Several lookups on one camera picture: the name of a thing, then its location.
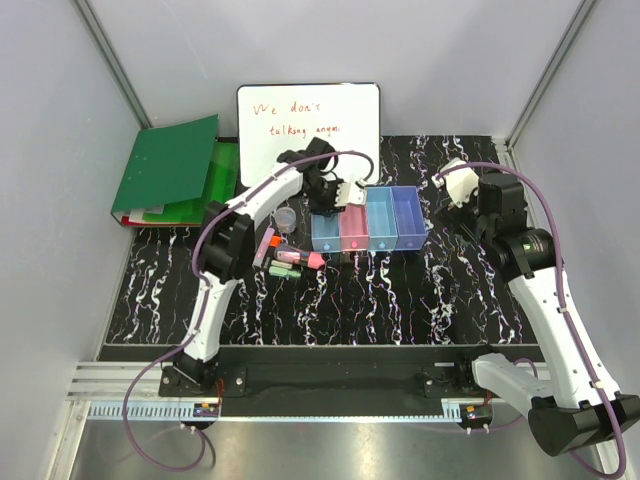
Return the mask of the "light blue bin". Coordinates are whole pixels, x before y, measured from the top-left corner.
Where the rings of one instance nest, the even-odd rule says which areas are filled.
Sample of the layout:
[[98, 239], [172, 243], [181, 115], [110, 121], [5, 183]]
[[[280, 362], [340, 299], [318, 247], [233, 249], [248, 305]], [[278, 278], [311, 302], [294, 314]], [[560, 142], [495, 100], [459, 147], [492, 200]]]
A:
[[366, 215], [369, 233], [368, 250], [394, 250], [398, 231], [390, 187], [367, 189]]
[[341, 251], [340, 214], [311, 215], [311, 241], [313, 250], [320, 253]]

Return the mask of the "pink plastic bin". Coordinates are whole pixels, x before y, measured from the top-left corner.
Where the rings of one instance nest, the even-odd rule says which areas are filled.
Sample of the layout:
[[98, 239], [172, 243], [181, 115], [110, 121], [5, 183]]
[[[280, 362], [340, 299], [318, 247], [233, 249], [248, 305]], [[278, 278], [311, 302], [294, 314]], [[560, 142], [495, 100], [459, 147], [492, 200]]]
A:
[[365, 206], [347, 205], [340, 214], [342, 251], [365, 251], [369, 246], [369, 230]]

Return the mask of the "clear jar of clips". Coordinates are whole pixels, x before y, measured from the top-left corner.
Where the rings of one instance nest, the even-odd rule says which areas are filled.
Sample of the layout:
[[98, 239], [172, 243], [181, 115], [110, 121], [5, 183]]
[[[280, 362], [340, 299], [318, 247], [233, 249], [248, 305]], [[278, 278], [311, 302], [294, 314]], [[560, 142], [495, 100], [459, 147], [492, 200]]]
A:
[[280, 207], [274, 214], [275, 227], [280, 234], [291, 234], [297, 227], [297, 214], [291, 207]]

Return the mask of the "purple plastic bin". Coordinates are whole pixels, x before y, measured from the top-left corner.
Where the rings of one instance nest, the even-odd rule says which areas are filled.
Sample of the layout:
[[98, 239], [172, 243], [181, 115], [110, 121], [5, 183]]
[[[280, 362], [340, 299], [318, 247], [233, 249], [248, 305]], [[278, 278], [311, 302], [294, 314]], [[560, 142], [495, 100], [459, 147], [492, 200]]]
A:
[[427, 229], [417, 189], [413, 186], [393, 186], [391, 195], [398, 233], [395, 249], [420, 250], [427, 239]]

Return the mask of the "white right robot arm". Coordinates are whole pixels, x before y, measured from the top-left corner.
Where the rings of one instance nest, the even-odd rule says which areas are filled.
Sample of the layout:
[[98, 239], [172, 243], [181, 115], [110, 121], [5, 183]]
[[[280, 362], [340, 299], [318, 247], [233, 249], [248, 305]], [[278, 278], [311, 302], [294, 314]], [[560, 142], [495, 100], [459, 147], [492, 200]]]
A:
[[549, 456], [620, 442], [639, 420], [639, 398], [621, 392], [586, 332], [570, 293], [556, 226], [529, 226], [525, 192], [533, 187], [530, 180], [508, 167], [483, 175], [476, 167], [454, 161], [433, 176], [450, 199], [443, 219], [482, 246], [525, 313], [549, 377], [538, 379], [492, 351], [459, 366], [455, 387], [466, 396], [485, 389], [505, 400], [526, 418]]

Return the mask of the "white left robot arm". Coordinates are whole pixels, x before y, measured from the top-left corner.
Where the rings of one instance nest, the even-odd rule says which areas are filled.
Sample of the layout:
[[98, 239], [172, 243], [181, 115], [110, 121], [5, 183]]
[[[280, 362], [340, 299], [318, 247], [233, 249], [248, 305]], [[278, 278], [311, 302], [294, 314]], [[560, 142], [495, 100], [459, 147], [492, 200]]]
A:
[[191, 261], [198, 279], [196, 301], [185, 338], [171, 357], [169, 385], [196, 396], [214, 388], [222, 324], [239, 280], [251, 269], [256, 227], [301, 192], [333, 207], [339, 182], [325, 180], [323, 170], [337, 161], [336, 150], [314, 138], [303, 150], [280, 154], [262, 180], [246, 192], [206, 207]]

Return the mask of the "pink eraser stick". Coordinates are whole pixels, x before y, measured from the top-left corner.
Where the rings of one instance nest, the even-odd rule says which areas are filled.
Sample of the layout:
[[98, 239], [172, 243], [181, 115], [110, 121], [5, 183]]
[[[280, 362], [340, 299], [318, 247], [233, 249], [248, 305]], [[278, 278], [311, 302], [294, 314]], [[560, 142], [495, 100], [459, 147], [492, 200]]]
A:
[[270, 247], [271, 240], [275, 234], [275, 230], [272, 227], [267, 227], [262, 239], [260, 240], [252, 265], [254, 267], [261, 268], [264, 264], [265, 257], [267, 255], [267, 251]]

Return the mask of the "black marble pattern mat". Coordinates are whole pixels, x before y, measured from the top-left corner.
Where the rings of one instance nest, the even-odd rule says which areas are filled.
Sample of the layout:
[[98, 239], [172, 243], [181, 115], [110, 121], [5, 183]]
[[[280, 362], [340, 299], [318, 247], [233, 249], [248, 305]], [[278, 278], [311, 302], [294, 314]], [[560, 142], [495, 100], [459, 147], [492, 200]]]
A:
[[[238, 284], [224, 320], [225, 345], [532, 345], [535, 335], [483, 249], [444, 227], [433, 174], [450, 160], [508, 164], [503, 140], [487, 136], [388, 136], [380, 181], [413, 186], [428, 237], [417, 252], [331, 255], [297, 279], [254, 269]], [[149, 361], [179, 344], [198, 290], [191, 270], [195, 227], [134, 232], [101, 361]]]

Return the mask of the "green highlighter pen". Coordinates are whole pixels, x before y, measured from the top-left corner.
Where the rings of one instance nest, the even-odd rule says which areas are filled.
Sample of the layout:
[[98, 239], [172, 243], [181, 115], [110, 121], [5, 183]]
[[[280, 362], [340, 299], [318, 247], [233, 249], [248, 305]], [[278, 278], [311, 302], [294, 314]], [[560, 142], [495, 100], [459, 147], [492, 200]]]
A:
[[287, 268], [278, 267], [278, 266], [270, 266], [268, 269], [268, 273], [274, 277], [287, 278], [287, 279], [299, 279], [302, 275], [302, 273], [299, 270], [287, 269]]

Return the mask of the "white dry-erase board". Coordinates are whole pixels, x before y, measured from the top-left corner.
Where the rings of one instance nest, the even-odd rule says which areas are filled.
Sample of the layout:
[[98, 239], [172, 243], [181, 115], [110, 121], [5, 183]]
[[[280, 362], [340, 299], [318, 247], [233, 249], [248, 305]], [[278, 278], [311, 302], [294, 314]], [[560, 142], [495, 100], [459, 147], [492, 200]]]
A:
[[375, 83], [243, 85], [237, 90], [240, 179], [260, 183], [277, 157], [321, 138], [337, 151], [358, 151], [341, 159], [338, 177], [375, 184], [380, 178], [380, 89]]

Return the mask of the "green translucent file folder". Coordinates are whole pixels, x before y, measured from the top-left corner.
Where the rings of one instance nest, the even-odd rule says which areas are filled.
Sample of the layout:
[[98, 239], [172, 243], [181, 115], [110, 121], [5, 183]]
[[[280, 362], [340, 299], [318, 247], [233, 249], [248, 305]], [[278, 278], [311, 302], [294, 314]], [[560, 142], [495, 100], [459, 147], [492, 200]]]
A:
[[190, 200], [168, 204], [161, 213], [147, 210], [142, 221], [148, 224], [199, 225], [205, 213], [205, 207], [213, 202], [225, 203], [234, 197], [239, 170], [239, 145], [237, 143], [218, 142], [205, 178], [201, 195]]

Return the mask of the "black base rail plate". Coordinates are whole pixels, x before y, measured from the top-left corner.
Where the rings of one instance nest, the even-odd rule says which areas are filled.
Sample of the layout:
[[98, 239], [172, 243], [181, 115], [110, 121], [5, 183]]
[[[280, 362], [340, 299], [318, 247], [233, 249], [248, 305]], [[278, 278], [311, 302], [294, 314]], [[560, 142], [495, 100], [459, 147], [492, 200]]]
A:
[[471, 361], [491, 352], [480, 346], [224, 346], [214, 387], [195, 391], [169, 385], [163, 397], [219, 395], [226, 419], [346, 419], [383, 421], [438, 415], [443, 399], [485, 400]]

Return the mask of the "aluminium frame rail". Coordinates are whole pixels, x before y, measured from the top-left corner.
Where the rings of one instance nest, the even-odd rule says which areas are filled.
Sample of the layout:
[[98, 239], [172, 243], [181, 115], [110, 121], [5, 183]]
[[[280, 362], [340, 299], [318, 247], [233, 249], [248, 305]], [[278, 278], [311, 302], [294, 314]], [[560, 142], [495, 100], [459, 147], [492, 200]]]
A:
[[481, 405], [411, 364], [249, 364], [222, 366], [207, 392], [182, 386], [167, 368], [142, 374], [138, 363], [81, 363], [68, 399], [92, 419], [185, 423], [458, 423]]

